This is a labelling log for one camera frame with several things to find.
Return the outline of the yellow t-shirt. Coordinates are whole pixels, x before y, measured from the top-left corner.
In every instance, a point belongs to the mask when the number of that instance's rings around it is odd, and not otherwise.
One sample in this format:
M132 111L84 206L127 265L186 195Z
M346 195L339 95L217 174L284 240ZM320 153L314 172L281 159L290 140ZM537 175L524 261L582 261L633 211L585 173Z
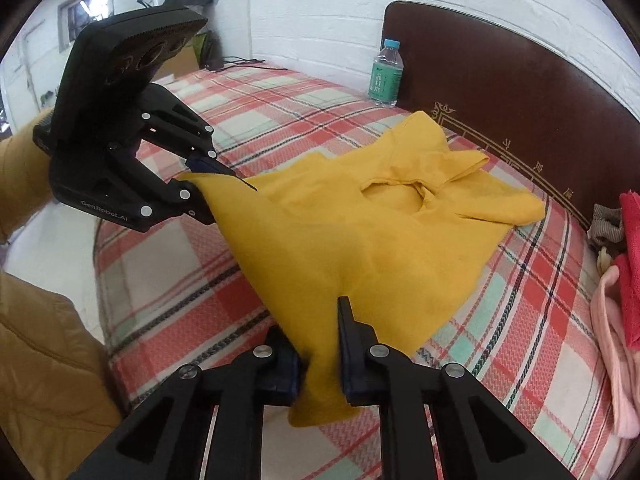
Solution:
M341 297L380 341L413 354L474 292L506 234L544 218L544 202L488 174L487 161L450 148L416 112L341 156L312 153L247 180L186 174L306 364L293 426L355 413L340 379Z

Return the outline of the green label water bottle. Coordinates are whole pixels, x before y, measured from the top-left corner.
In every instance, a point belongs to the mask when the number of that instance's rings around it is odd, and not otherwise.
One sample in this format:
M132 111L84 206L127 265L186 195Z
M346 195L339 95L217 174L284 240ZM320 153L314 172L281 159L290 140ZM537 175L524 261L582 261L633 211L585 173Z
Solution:
M368 97L378 105L395 106L404 62L399 52L400 42L390 38L383 40L383 47L375 57L370 75Z

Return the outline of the yellow jacket torso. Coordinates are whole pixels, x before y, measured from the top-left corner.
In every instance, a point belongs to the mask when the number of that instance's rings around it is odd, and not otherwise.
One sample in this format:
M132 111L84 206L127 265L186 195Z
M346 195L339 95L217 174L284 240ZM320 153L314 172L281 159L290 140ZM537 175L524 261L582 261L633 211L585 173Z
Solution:
M1 274L1 429L36 479L65 479L122 422L102 344L66 297Z

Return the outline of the pink garment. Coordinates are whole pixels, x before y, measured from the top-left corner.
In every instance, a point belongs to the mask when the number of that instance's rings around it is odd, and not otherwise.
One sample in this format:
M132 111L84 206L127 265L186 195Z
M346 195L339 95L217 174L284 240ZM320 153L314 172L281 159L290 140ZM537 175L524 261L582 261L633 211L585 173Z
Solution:
M614 434L635 439L639 435L639 352L626 346L621 303L620 269L610 266L593 293L590 316L610 381Z

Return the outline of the grey brown garment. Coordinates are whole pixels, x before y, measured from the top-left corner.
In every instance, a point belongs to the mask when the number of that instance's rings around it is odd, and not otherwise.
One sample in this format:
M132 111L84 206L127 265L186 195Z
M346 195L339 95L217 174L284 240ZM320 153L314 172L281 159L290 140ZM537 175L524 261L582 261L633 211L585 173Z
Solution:
M596 247L620 244L624 240L622 210L595 204L587 237Z

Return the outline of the red garment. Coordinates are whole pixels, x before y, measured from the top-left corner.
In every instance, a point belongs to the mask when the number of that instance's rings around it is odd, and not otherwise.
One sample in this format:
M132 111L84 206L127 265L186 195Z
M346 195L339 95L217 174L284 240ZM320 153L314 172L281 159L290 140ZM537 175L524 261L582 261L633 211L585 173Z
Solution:
M639 266L640 266L640 207L639 194L634 191L620 196L622 219L626 240L626 252L615 259L620 271L620 300L626 346L639 350L640 306L639 306Z

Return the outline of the dark brown wooden headboard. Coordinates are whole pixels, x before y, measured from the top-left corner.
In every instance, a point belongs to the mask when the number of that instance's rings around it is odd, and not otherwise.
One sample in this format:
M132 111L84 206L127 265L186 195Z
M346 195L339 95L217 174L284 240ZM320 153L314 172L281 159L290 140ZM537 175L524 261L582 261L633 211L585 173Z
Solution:
M639 123L565 58L457 11L394 1L382 36L400 43L398 105L430 113L514 167L582 226L594 205L639 188Z

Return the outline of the small wall window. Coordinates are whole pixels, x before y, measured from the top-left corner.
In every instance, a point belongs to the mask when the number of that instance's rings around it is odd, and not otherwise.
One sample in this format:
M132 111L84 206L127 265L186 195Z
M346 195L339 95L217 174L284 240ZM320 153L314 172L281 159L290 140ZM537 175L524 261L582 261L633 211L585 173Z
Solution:
M91 23L110 18L114 0L68 0L58 6L58 50L69 48Z

